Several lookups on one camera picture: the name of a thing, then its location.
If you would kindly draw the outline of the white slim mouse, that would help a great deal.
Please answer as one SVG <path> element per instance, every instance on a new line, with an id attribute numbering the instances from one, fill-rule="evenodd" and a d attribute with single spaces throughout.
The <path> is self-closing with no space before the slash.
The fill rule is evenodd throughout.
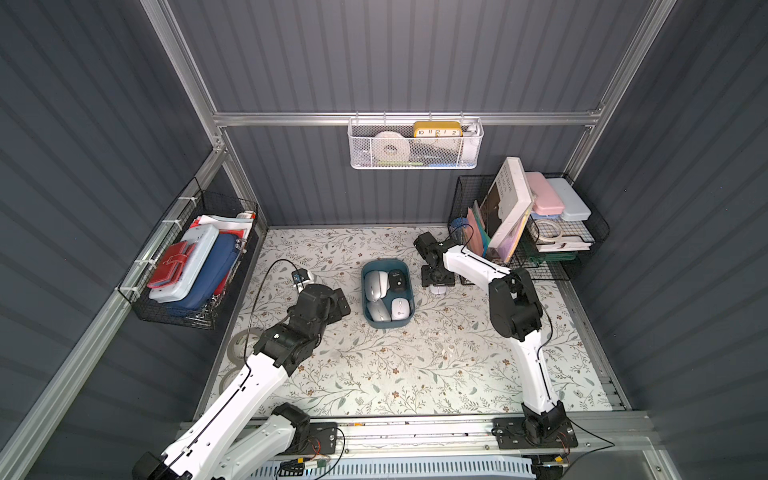
<path id="1" fill-rule="evenodd" d="M 383 299 L 389 289 L 389 274 L 386 271 L 372 270 L 364 276 L 364 290 L 368 302 Z"/>

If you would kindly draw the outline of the white logo mouse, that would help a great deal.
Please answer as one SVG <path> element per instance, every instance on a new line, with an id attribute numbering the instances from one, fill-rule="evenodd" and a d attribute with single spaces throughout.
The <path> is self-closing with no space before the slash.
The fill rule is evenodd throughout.
<path id="1" fill-rule="evenodd" d="M 392 321 L 404 321 L 411 316 L 410 301 L 407 298 L 394 298 L 391 301 L 390 308 Z"/>

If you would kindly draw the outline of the teal plastic storage box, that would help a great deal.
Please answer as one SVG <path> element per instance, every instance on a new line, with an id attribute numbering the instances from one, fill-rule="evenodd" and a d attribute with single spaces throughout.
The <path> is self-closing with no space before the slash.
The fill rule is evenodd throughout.
<path id="1" fill-rule="evenodd" d="M 377 323 L 372 322 L 370 319 L 370 316 L 367 311 L 367 299 L 365 296 L 365 290 L 364 290 L 364 276 L 366 273 L 372 270 L 381 270 L 386 271 L 387 273 L 394 269 L 400 269 L 405 272 L 408 278 L 408 288 L 405 292 L 393 292 L 390 289 L 388 289 L 387 295 L 382 299 L 384 303 L 386 304 L 389 311 L 391 310 L 390 305 L 391 301 L 394 298 L 404 297 L 407 298 L 410 301 L 410 307 L 411 307 L 411 316 L 409 319 L 404 321 L 390 321 L 390 322 L 383 322 L 383 323 Z M 414 293 L 412 288 L 412 282 L 410 278 L 410 271 L 406 263 L 402 260 L 396 259 L 396 258 L 384 258 L 379 260 L 373 260 L 369 261 L 366 264 L 363 265 L 361 270 L 361 290 L 362 290 L 362 310 L 363 310 L 363 316 L 365 318 L 365 321 L 374 329 L 379 330 L 386 330 L 386 329 L 395 329 L 395 328 L 401 328 L 407 326 L 410 321 L 412 320 L 416 307 L 414 302 Z"/>

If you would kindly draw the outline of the silver grey mouse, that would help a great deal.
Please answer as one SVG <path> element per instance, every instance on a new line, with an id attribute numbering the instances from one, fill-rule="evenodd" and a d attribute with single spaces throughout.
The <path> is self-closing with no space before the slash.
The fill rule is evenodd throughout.
<path id="1" fill-rule="evenodd" d="M 382 299 L 368 302 L 367 311 L 372 322 L 383 323 L 392 320 L 390 311 Z"/>

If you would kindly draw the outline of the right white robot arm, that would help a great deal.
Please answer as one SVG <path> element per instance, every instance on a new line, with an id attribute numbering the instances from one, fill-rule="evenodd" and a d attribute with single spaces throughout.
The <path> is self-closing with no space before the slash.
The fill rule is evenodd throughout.
<path id="1" fill-rule="evenodd" d="M 452 286 L 459 275 L 487 294 L 490 323 L 512 346 L 528 441 L 540 445 L 556 437 L 567 427 L 568 417 L 542 353 L 547 344 L 541 332 L 545 312 L 528 271 L 494 264 L 452 238 L 439 241 L 429 232 L 420 234 L 414 247 L 426 262 L 424 287 Z"/>

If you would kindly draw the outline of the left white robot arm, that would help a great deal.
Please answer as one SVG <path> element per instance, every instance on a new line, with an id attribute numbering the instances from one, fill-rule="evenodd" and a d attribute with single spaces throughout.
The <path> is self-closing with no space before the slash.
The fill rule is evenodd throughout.
<path id="1" fill-rule="evenodd" d="M 276 407 L 258 429 L 238 436 L 268 397 L 311 357 L 326 327 L 350 313 L 342 289 L 316 283 L 304 287 L 287 310 L 287 321 L 261 334 L 224 393 L 160 455 L 143 454 L 132 477 L 245 479 L 279 454 L 309 448 L 310 416 L 289 403 Z"/>

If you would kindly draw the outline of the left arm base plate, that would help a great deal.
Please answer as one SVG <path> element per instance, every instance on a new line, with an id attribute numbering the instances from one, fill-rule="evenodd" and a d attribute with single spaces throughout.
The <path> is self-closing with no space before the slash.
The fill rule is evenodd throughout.
<path id="1" fill-rule="evenodd" d="M 310 423 L 300 427 L 294 434 L 283 455 L 313 457 L 315 455 L 332 455 L 336 451 L 338 439 L 338 424 L 334 422 Z"/>

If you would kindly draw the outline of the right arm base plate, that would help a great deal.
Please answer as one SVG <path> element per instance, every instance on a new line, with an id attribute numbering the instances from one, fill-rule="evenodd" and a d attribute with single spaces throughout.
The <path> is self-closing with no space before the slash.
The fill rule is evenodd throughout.
<path id="1" fill-rule="evenodd" d="M 537 430 L 524 417 L 497 417 L 491 435 L 500 450 L 556 449 L 569 451 L 579 445 L 572 424 L 566 420 L 554 429 Z"/>

